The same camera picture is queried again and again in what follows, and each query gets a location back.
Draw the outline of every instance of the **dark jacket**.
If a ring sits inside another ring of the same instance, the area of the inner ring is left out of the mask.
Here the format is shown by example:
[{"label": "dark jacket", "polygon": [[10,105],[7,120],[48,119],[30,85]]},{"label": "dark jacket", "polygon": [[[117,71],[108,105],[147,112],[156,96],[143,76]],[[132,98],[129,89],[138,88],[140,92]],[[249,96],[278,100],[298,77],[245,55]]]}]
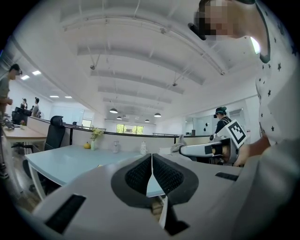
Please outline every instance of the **dark jacket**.
[{"label": "dark jacket", "polygon": [[228,123],[231,122],[231,119],[225,116],[222,118],[219,122],[217,122],[217,129],[216,129],[216,134],[222,130],[223,127],[225,127]]}]

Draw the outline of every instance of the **flower vase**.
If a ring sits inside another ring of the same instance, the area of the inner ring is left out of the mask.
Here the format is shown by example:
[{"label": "flower vase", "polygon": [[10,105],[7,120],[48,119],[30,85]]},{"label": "flower vase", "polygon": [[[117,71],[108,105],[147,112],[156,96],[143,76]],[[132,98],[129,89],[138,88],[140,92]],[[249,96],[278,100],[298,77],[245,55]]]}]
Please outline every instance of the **flower vase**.
[{"label": "flower vase", "polygon": [[96,150],[96,143],[95,143],[95,140],[93,140],[91,143],[90,143],[90,149],[92,151],[95,151]]}]

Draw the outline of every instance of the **yellow fruit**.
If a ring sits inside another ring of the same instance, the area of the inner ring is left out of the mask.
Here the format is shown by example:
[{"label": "yellow fruit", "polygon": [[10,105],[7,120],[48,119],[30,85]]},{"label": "yellow fruit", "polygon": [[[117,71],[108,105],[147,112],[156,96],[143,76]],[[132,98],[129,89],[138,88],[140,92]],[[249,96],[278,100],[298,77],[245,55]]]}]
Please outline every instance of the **yellow fruit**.
[{"label": "yellow fruit", "polygon": [[87,142],[87,143],[84,144],[83,147],[84,147],[85,149],[90,149],[90,144]]}]

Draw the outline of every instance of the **white bottle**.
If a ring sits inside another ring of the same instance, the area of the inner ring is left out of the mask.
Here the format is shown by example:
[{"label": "white bottle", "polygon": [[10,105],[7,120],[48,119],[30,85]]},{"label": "white bottle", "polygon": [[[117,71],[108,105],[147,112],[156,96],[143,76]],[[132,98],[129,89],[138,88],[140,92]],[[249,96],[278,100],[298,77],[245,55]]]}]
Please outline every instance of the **white bottle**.
[{"label": "white bottle", "polygon": [[118,153],[119,152],[119,141],[113,141],[113,153]]},{"label": "white bottle", "polygon": [[142,142],[141,144],[141,154],[146,154],[148,152],[146,142]]}]

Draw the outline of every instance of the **yellow flowers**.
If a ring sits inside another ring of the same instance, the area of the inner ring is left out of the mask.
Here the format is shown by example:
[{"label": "yellow flowers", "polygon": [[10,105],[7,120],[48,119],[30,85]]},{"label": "yellow flowers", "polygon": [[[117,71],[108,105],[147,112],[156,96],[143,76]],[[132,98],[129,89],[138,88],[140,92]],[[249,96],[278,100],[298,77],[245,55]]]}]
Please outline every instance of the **yellow flowers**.
[{"label": "yellow flowers", "polygon": [[103,131],[97,127],[92,126],[92,136],[91,139],[94,141],[98,136],[101,136],[103,134]]}]

